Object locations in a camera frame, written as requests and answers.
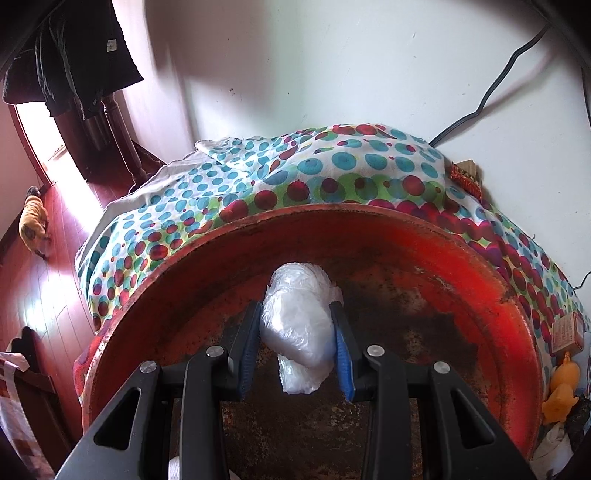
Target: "yellow rubber duck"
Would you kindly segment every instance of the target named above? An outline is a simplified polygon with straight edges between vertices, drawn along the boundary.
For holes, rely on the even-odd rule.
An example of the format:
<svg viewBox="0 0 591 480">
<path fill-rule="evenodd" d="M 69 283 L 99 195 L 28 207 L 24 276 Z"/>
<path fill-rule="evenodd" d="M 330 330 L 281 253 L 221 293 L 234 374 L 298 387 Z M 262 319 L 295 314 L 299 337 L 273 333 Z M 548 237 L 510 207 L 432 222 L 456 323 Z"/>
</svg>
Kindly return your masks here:
<svg viewBox="0 0 591 480">
<path fill-rule="evenodd" d="M 556 390 L 556 387 L 563 383 L 570 385 L 570 388 L 574 391 L 577 389 L 580 378 L 581 370 L 579 366 L 570 360 L 570 353 L 566 352 L 564 354 L 564 360 L 562 360 L 562 365 L 552 374 L 550 391 L 553 392 Z"/>
<path fill-rule="evenodd" d="M 544 425 L 557 421 L 566 421 L 571 408 L 579 401 L 574 396 L 572 387 L 567 383 L 558 385 L 548 400 L 542 403 Z"/>
</svg>

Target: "yellow dog sweater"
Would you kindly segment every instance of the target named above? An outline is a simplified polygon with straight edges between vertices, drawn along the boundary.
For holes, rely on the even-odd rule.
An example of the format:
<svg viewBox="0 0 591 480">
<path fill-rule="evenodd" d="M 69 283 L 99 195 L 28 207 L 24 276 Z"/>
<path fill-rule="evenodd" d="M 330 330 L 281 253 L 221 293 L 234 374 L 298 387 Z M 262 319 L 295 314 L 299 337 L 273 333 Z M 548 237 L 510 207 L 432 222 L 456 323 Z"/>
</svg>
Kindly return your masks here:
<svg viewBox="0 0 591 480">
<path fill-rule="evenodd" d="M 31 252 L 37 250 L 37 242 L 45 238 L 43 223 L 46 221 L 47 210 L 43 207 L 41 199 L 34 195 L 28 196 L 22 209 L 21 220 L 18 222 L 18 232 Z"/>
</svg>

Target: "black clamp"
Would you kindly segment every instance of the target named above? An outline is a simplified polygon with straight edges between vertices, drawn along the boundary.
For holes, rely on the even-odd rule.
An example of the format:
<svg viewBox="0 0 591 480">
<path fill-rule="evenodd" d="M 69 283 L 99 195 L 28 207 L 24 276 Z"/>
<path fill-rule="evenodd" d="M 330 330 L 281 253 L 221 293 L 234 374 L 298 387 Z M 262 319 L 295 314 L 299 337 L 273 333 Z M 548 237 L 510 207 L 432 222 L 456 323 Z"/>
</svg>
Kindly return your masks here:
<svg viewBox="0 0 591 480">
<path fill-rule="evenodd" d="M 340 303 L 339 385 L 347 400 L 372 406 L 362 480 L 411 479 L 411 412 L 416 398 L 426 480 L 534 480 L 515 445 L 468 385 L 444 362 L 406 364 L 379 345 L 361 349 Z M 251 302 L 229 352 L 202 349 L 188 362 L 143 362 L 82 437 L 56 480 L 163 480 L 173 401 L 182 398 L 181 480 L 229 480 L 221 401 L 250 389 L 261 304 Z"/>
</svg>

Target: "polka dot fabric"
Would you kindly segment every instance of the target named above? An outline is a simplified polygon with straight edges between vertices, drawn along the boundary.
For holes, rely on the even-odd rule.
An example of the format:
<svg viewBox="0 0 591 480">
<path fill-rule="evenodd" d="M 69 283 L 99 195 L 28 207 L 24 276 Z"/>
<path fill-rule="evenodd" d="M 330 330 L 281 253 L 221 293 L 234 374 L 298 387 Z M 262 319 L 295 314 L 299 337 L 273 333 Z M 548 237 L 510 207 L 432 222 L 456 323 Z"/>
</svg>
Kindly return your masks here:
<svg viewBox="0 0 591 480">
<path fill-rule="evenodd" d="M 553 366 L 554 321 L 575 312 L 589 325 L 558 266 L 501 212 L 454 184 L 443 156 L 421 138 L 384 125 L 334 125 L 270 139 L 201 141 L 196 147 L 210 160 L 113 220 L 82 262 L 80 283 L 103 329 L 74 366 L 79 394 L 110 319 L 168 256 L 220 225 L 286 206 L 375 205 L 422 218 L 461 239 L 518 296 L 535 334 L 544 386 Z"/>
</svg>

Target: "doorway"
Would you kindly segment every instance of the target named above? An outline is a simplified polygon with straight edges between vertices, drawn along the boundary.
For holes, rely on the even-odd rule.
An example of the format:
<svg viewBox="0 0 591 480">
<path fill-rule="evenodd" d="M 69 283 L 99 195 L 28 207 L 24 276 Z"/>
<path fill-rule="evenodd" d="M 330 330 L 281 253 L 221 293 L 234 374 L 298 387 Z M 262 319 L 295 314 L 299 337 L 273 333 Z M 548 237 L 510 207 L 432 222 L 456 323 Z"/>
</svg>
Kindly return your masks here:
<svg viewBox="0 0 591 480">
<path fill-rule="evenodd" d="M 59 178 L 60 163 L 67 161 L 62 160 L 67 150 L 54 119 L 43 102 L 17 105 L 15 111 L 39 166 L 54 184 Z"/>
</svg>

